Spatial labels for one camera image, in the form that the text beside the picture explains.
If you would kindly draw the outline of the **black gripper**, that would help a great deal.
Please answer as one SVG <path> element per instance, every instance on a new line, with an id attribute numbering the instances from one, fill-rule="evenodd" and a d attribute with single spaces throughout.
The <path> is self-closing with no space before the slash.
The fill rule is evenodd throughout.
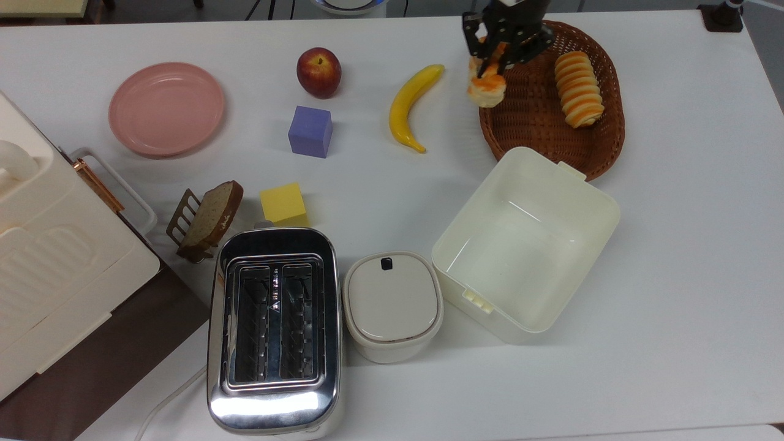
<path id="1" fill-rule="evenodd" d="M 530 36 L 508 43 L 501 65 L 526 64 L 551 47 L 553 34 L 537 34 L 543 28 L 543 17 L 549 5 L 551 1 L 490 1 L 482 13 L 463 12 L 462 28 L 467 48 L 473 58 L 481 61 L 474 69 L 475 76 L 482 78 L 492 64 L 498 44 L 496 34 L 502 37 Z M 480 42 L 478 37 L 482 23 L 487 29 L 484 42 Z"/>

